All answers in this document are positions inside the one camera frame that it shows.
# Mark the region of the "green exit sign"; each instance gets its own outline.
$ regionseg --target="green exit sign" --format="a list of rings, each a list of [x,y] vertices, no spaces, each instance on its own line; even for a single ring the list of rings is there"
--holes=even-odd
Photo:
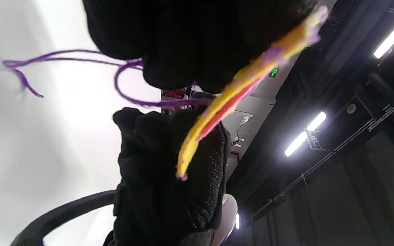
[[[279,66],[275,66],[273,71],[270,73],[270,77],[275,77],[278,71],[279,71]]]

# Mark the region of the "gloved hand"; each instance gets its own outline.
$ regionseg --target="gloved hand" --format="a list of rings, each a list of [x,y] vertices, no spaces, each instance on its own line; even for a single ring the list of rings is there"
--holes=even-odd
[[[114,114],[122,133],[122,185],[112,245],[210,245],[221,219],[230,148],[229,133],[221,124],[200,142],[187,180],[175,177],[180,146],[202,112],[142,114],[124,108]]]
[[[83,0],[89,33],[116,59],[142,58],[151,86],[219,93],[319,0]]]

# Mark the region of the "yellow strip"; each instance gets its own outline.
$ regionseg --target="yellow strip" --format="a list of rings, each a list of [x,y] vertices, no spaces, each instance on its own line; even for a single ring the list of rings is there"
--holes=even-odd
[[[191,162],[199,144],[197,138],[206,124],[209,123],[209,121],[229,102],[230,99],[235,97],[258,78],[264,78],[280,60],[289,59],[291,56],[302,51],[306,46],[308,46],[312,35],[316,34],[313,33],[312,27],[320,24],[322,19],[320,16],[322,14],[323,13],[319,12],[312,14],[302,24],[283,37],[283,39],[272,45],[267,52],[274,48],[281,48],[283,52],[278,57],[266,61],[264,58],[267,52],[265,52],[234,76],[233,81],[225,88],[223,93],[206,108],[203,115],[198,119],[185,138],[178,157],[178,177],[185,176],[189,163]]]

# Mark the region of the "black ceiling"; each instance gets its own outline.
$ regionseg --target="black ceiling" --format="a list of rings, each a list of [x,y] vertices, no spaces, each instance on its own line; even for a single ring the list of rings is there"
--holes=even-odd
[[[365,86],[372,71],[394,80],[394,53],[380,68],[372,55],[394,27],[389,8],[394,9],[394,0],[335,3],[320,30],[322,40],[300,55],[276,96],[275,107],[227,183],[227,192],[237,199],[241,213],[255,213],[326,154],[302,146],[290,158],[284,155],[289,143],[319,112],[328,116],[322,145],[330,149],[371,119],[355,98],[354,88]],[[370,94],[378,105],[387,104]],[[347,114],[350,103],[361,110]],[[360,136],[352,145],[372,134],[375,131]]]

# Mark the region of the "ceiling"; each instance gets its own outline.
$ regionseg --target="ceiling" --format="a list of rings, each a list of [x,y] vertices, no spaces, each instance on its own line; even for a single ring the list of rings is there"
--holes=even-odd
[[[302,146],[290,158],[284,155],[319,112],[328,116],[320,130],[327,131],[329,146],[370,119],[365,110],[348,116],[346,107],[355,102],[363,109],[354,99],[354,87],[364,86],[369,72],[379,67],[372,54],[394,27],[394,14],[388,13],[394,0],[338,0],[328,6],[333,9],[320,30],[322,40],[280,67],[276,78],[267,78],[238,105],[254,118],[239,131],[245,141],[233,148],[241,161],[229,163],[227,192],[244,213],[257,211],[324,154]]]

